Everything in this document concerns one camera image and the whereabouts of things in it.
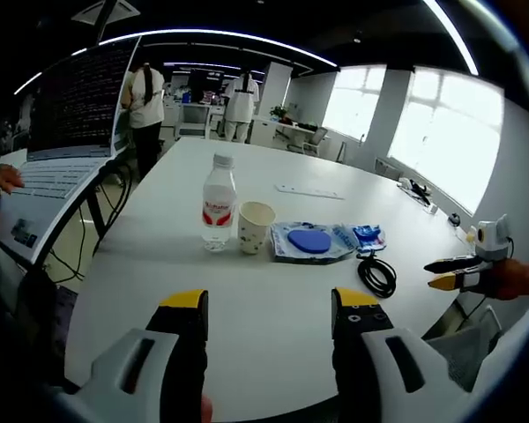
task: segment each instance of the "water bottle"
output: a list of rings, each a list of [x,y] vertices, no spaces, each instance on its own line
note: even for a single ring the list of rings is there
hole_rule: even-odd
[[[213,169],[204,184],[202,238],[205,248],[221,251],[231,237],[235,201],[235,181],[233,179],[233,158],[222,154],[213,155]]]

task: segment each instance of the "ceiling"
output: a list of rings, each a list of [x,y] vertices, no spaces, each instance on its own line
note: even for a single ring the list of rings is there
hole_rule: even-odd
[[[302,0],[128,2],[140,14],[107,25],[104,40],[161,28],[218,29],[281,41],[339,66],[388,63],[390,68],[412,69],[415,64],[422,64],[467,72],[451,37],[421,0],[331,0],[318,5]],[[7,107],[11,93],[37,71],[94,44],[94,27],[71,20],[73,15],[94,3],[90,0],[0,2],[0,21],[7,24],[0,26],[2,108]],[[508,97],[529,107],[512,59],[457,1],[439,0],[439,4],[463,36],[481,77],[503,86]],[[361,43],[353,41],[357,30],[361,31]],[[293,62],[290,64],[294,67],[293,77],[333,70],[300,53],[235,37],[169,34],[144,37],[142,44],[149,49],[154,62],[248,65],[261,71],[271,60],[282,63],[282,59],[287,61],[285,63]],[[264,54],[277,58],[271,59]]]

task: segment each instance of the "paper cup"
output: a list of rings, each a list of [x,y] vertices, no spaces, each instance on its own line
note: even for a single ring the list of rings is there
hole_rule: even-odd
[[[243,253],[258,253],[275,218],[276,213],[269,205],[255,201],[241,204],[237,236]]]

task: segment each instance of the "potted plant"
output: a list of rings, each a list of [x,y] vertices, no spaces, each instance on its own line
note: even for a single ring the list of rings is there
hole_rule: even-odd
[[[275,106],[274,108],[271,108],[271,116],[274,121],[280,121],[284,119],[286,113],[288,113],[288,109],[283,108],[282,106]]]

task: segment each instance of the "blue round pad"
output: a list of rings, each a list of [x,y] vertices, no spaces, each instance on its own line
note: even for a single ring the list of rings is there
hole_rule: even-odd
[[[288,240],[300,251],[321,254],[332,245],[331,237],[321,231],[302,231],[296,229],[288,233]]]

